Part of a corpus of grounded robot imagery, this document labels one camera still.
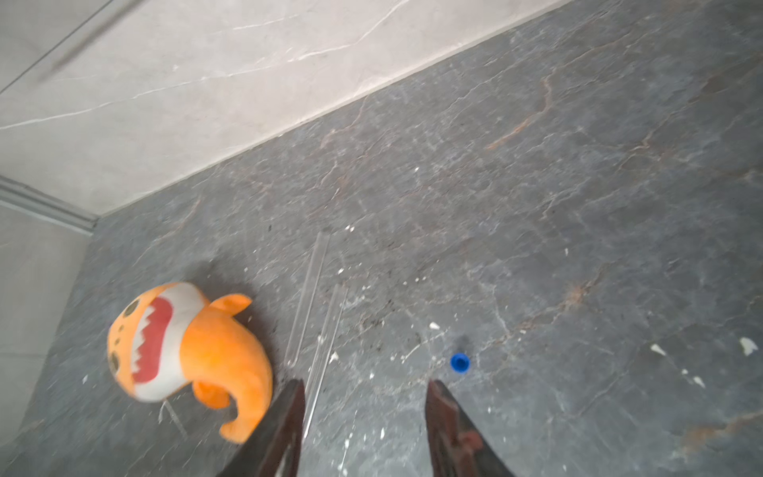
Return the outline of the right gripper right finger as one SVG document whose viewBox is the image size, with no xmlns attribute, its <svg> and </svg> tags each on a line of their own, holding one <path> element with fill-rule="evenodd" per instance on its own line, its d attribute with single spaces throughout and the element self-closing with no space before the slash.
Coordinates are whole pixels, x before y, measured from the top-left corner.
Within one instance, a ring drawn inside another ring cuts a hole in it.
<svg viewBox="0 0 763 477">
<path fill-rule="evenodd" d="M 433 476 L 515 477 L 439 380 L 428 383 L 424 413 Z"/>
</svg>

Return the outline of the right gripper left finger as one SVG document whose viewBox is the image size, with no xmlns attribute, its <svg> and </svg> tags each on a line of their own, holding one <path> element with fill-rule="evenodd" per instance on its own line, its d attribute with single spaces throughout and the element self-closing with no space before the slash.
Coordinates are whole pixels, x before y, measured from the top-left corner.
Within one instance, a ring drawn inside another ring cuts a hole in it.
<svg viewBox="0 0 763 477">
<path fill-rule="evenodd" d="M 218 477 L 296 476 L 305 408 L 304 381 L 288 381 L 252 435 Z"/>
</svg>

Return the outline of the blue stopper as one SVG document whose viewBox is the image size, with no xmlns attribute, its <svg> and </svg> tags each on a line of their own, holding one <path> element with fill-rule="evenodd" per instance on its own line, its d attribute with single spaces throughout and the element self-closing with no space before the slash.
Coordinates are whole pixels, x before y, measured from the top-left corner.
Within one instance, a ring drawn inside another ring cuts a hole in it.
<svg viewBox="0 0 763 477">
<path fill-rule="evenodd" d="M 455 353 L 450 358 L 450 367 L 454 373 L 463 375 L 471 368 L 471 360 L 465 353 Z"/>
</svg>

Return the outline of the clear test tube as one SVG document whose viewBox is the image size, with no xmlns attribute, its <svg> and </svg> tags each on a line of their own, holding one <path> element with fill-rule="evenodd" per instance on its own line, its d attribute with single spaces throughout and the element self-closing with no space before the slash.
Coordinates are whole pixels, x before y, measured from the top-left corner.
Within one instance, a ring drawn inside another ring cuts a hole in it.
<svg viewBox="0 0 763 477">
<path fill-rule="evenodd" d="M 333 294 L 321 332 L 317 339 L 313 362 L 306 383 L 306 407 L 303 419 L 302 441 L 306 441 L 313 423 L 326 369 L 332 356 L 346 297 L 347 287 L 345 284 L 336 284 L 333 289 Z"/>
<path fill-rule="evenodd" d="M 330 244 L 330 234 L 321 231 L 316 238 L 310 260 L 308 262 L 305 280 L 303 282 L 296 314 L 285 351 L 285 365 L 294 370 L 299 361 L 301 348 L 307 331 L 311 310 L 318 283 L 321 276 L 325 256 Z"/>
</svg>

